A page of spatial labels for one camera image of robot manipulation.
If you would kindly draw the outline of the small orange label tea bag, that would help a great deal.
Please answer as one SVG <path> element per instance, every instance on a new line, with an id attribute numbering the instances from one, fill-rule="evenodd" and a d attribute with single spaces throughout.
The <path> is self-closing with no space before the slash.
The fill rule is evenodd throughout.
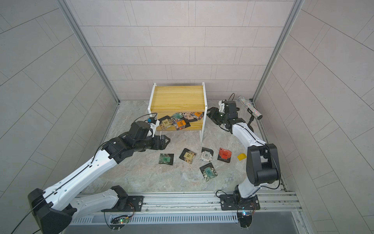
<path id="1" fill-rule="evenodd" d="M 185 112 L 183 113 L 184 119 L 188 122 L 199 121 L 204 117 L 204 112 Z"/>

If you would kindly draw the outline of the green label tea bag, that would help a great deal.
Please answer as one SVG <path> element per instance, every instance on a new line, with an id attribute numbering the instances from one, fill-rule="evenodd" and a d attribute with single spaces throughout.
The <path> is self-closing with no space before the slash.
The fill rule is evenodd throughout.
<path id="1" fill-rule="evenodd" d="M 159 164 L 173 165 L 174 154 L 160 154 Z"/>

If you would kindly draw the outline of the yellow label tea bag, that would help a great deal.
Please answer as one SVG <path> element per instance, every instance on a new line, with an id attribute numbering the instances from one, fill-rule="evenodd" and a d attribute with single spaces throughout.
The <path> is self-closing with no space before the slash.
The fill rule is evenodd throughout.
<path id="1" fill-rule="evenodd" d="M 159 127 L 161 130 L 166 130 L 174 126 L 173 120 L 170 116 L 164 116 L 159 119 Z"/>

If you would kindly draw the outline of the yellow label tea bag floor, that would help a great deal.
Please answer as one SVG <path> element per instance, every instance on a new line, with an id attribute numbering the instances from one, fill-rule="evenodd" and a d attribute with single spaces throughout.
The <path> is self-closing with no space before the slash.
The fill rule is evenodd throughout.
<path id="1" fill-rule="evenodd" d="M 181 159 L 181 160 L 183 160 L 183 161 L 185 161 L 185 162 L 187 162 L 189 164 L 192 164 L 193 161 L 194 161 L 194 159 L 195 159 L 195 157 L 196 157 L 196 155 L 197 154 L 194 151 L 191 151 L 191 150 L 185 148 L 182 151 L 179 159 Z"/>

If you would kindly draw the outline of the white label tea bag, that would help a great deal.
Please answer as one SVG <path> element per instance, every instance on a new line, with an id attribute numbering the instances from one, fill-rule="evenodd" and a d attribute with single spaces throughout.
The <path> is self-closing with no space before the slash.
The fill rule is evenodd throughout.
<path id="1" fill-rule="evenodd" d="M 214 151 L 203 147 L 200 154 L 200 160 L 205 162 L 212 162 Z"/>

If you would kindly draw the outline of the red tea bag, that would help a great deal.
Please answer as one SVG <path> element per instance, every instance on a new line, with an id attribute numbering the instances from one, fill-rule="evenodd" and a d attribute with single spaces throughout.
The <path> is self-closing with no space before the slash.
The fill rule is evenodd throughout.
<path id="1" fill-rule="evenodd" d="M 220 148 L 218 154 L 218 160 L 226 163 L 230 163 L 232 152 L 227 149 Z"/>

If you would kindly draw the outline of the teal label tea bag floor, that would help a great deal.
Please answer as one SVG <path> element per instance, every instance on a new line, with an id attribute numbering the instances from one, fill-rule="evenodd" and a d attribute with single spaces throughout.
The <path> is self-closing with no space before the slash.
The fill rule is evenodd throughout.
<path id="1" fill-rule="evenodd" d="M 200 167 L 200 171 L 205 179 L 205 181 L 210 181 L 213 178 L 216 178 L 218 176 L 214 166 L 212 163 L 208 163 L 202 167 Z"/>

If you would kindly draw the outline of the teal label tea bag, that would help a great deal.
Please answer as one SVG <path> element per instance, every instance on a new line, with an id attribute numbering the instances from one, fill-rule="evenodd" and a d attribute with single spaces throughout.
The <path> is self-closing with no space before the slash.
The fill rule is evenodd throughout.
<path id="1" fill-rule="evenodd" d="M 184 118 L 183 113 L 175 113 L 170 116 L 173 121 L 182 120 Z"/>

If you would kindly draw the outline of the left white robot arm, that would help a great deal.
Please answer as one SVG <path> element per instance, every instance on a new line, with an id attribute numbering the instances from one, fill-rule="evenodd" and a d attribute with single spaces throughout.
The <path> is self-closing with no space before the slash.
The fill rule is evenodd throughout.
<path id="1" fill-rule="evenodd" d="M 59 234 L 78 218 L 98 211 L 121 212 L 136 206 L 121 186 L 77 198 L 77 195 L 106 171 L 135 152 L 164 150 L 170 143 L 165 135 L 155 135 L 158 123 L 137 121 L 128 132 L 102 144 L 95 155 L 66 178 L 45 190 L 35 189 L 28 195 L 31 214 L 43 234 Z"/>

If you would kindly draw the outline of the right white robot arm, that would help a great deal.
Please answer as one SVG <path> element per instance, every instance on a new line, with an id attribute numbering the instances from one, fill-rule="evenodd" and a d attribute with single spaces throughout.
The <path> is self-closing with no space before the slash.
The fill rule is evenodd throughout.
<path id="1" fill-rule="evenodd" d="M 220 107 L 211 107 L 207 116 L 214 124 L 235 136 L 244 147 L 246 154 L 246 178 L 235 187 L 232 195 L 232 205 L 238 210 L 258 209 L 256 193 L 261 188 L 281 179 L 278 149 L 274 144 L 268 144 L 257 137 L 244 119 L 239 118 L 236 102 L 224 100 Z"/>

